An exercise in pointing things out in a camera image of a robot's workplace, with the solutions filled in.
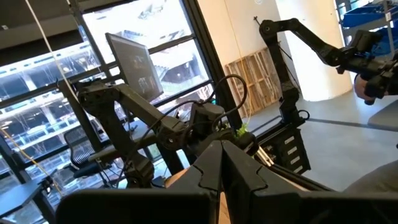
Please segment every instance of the wooden pallet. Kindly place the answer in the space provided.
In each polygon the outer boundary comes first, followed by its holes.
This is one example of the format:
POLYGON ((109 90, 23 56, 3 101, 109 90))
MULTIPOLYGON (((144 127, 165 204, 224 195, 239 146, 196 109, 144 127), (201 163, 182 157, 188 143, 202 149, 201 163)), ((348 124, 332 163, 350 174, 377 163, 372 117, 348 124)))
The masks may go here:
MULTIPOLYGON (((227 64, 226 73, 243 77, 248 86, 250 98, 248 96, 239 110, 242 118, 253 115, 280 98, 279 79, 268 48, 227 64)), ((238 79, 230 78, 228 84, 232 89, 235 103, 239 104, 243 97, 242 83, 238 79)))

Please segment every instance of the monitor screen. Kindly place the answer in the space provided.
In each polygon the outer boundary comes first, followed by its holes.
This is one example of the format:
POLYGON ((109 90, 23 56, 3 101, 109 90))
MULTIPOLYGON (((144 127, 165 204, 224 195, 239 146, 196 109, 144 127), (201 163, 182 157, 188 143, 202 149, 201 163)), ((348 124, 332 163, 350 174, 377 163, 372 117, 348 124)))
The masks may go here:
POLYGON ((163 88, 145 45, 118 35, 106 34, 124 81, 147 101, 163 94, 163 88))

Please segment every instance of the blue bin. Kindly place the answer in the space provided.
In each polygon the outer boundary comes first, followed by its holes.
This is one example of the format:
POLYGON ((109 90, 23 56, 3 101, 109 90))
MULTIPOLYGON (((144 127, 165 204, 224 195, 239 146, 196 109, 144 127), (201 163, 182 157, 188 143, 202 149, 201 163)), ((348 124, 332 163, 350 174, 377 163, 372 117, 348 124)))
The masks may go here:
MULTIPOLYGON (((394 49, 398 49, 398 28, 392 28, 391 31, 392 39, 394 41, 394 49)), ((387 28, 380 29, 377 32, 380 33, 383 38, 373 47, 373 55, 383 56, 390 54, 390 41, 388 38, 387 28)))
MULTIPOLYGON (((393 14, 398 11, 398 4, 393 4, 389 12, 393 14)), ((343 27, 357 27, 367 24, 378 19, 384 18, 384 8, 381 3, 369 3, 363 7, 359 7, 348 11, 344 14, 343 27)), ((392 20, 398 19, 398 14, 392 15, 392 20)))

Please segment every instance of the window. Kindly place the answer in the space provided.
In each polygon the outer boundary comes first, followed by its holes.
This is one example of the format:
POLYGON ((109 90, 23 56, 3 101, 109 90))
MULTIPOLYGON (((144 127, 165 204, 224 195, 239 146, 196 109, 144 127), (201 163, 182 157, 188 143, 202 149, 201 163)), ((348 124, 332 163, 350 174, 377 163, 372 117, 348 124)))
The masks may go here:
POLYGON ((148 48, 191 34, 180 1, 134 1, 83 17, 106 63, 114 61, 105 37, 107 32, 148 48))
MULTIPOLYGON (((0 196, 17 185, 19 185, 19 181, 14 175, 1 179, 0 196)), ((15 223, 35 223, 39 220, 43 220, 43 217, 36 205, 31 202, 22 209, 6 217, 6 219, 14 221, 15 223)))
POLYGON ((151 146, 148 146, 148 150, 154 161, 157 161, 158 159, 161 158, 160 152, 156 146, 156 144, 153 144, 151 146))
MULTIPOLYGON (((54 52, 66 77, 99 66, 91 45, 84 42, 54 52)), ((0 67, 0 100, 27 93, 61 80, 51 53, 0 67)))
POLYGON ((373 2, 373 0, 350 0, 352 9, 356 9, 357 7, 362 7, 370 2, 373 2))
POLYGON ((9 168, 6 164, 6 161, 0 156, 0 174, 4 173, 7 171, 9 168))
MULTIPOLYGON (((208 80, 194 40, 152 54, 150 57, 164 91, 151 102, 152 104, 208 80)), ((114 75, 119 72, 119 68, 112 68, 110 72, 114 75)))
POLYGON ((340 12, 340 19, 343 20, 344 19, 344 14, 346 14, 346 12, 347 12, 346 4, 345 3, 341 3, 338 6, 338 10, 340 12))
MULTIPOLYGON (((72 108, 62 93, 51 91, 0 109, 0 126, 30 157, 66 145, 65 131, 79 125, 72 108)), ((9 147, 19 152, 10 139, 9 147)))
MULTIPOLYGON (((163 106, 158 107, 158 109, 165 113, 169 109, 171 109, 173 106, 182 103, 187 100, 205 100, 207 99, 211 93, 213 92, 213 87, 211 85, 204 86, 196 91, 193 91, 191 93, 186 94, 185 96, 182 96, 176 100, 171 101, 170 103, 167 103, 163 106)), ((190 119, 190 112, 191 112, 191 103, 187 103, 186 105, 181 106, 178 109, 178 113, 180 115, 180 119, 183 121, 188 121, 190 119)))
MULTIPOLYGON (((115 179, 117 177, 116 174, 119 174, 120 172, 118 167, 123 166, 121 159, 116 159, 115 163, 113 164, 112 168, 106 170, 106 173, 110 179, 115 179)), ((98 174, 78 179, 73 178, 73 172, 68 168, 68 165, 70 164, 70 150, 50 157, 39 164, 48 173, 58 169, 58 171, 56 171, 56 173, 53 175, 53 178, 64 195, 68 195, 79 189, 98 188, 103 185, 102 179, 98 174)), ((36 179, 45 175, 37 166, 28 167, 26 172, 32 179, 36 179)), ((55 190, 49 194, 48 199, 54 208, 56 208, 60 203, 60 196, 55 190)))

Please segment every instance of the person's hand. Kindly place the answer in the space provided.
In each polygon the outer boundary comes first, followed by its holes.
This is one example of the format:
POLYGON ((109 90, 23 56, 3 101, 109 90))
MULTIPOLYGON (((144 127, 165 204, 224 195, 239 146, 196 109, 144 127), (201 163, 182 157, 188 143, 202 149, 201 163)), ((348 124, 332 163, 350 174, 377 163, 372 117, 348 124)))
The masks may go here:
POLYGON ((357 97, 364 99, 364 100, 371 101, 371 100, 374 100, 374 98, 365 95, 365 86, 366 86, 367 82, 368 81, 363 80, 361 78, 361 76, 358 75, 355 78, 354 91, 355 91, 357 97))

